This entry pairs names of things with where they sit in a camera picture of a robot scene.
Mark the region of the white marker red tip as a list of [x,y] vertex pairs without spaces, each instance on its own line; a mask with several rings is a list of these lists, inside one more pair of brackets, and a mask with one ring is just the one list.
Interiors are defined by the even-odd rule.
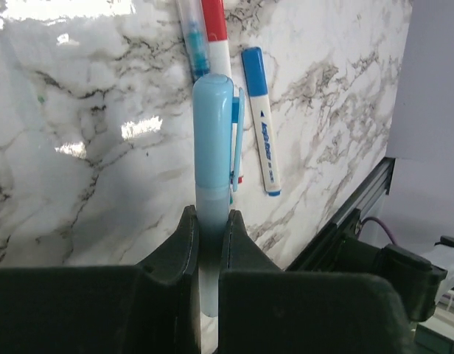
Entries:
[[203,17],[209,46],[210,72],[234,81],[224,4],[222,0],[202,0]]

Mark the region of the light blue marker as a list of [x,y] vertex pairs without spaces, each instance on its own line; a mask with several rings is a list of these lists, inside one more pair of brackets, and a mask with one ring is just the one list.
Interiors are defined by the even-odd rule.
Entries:
[[230,188],[195,187],[199,223],[200,309],[208,317],[218,316],[218,281],[223,235],[228,222]]

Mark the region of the light blue marker cap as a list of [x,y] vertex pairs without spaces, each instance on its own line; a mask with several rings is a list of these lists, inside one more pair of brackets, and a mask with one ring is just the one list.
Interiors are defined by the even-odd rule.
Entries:
[[207,74],[193,86],[195,183],[205,190],[238,190],[245,121],[245,92],[223,74]]

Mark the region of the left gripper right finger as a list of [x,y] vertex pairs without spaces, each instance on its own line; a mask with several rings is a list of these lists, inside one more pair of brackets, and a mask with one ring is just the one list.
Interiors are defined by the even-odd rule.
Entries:
[[370,274],[283,271],[229,214],[218,285],[219,353],[413,353],[403,304]]

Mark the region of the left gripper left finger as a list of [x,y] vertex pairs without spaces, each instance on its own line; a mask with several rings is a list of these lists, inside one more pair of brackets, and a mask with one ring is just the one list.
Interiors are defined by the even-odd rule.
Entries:
[[193,206],[134,265],[0,268],[0,353],[198,353]]

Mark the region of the white marker blue tip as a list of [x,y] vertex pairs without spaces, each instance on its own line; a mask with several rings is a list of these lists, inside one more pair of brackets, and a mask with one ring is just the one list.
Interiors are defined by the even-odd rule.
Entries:
[[262,50],[259,47],[247,48],[242,51],[241,56],[265,192],[269,196],[279,196],[282,187],[277,162],[278,151],[275,147],[276,134],[272,126]]

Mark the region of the blue gel pen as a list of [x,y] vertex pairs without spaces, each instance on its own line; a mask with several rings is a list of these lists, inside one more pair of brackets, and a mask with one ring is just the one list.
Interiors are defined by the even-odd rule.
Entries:
[[181,31],[193,81],[210,73],[209,48],[203,9],[199,0],[177,0]]

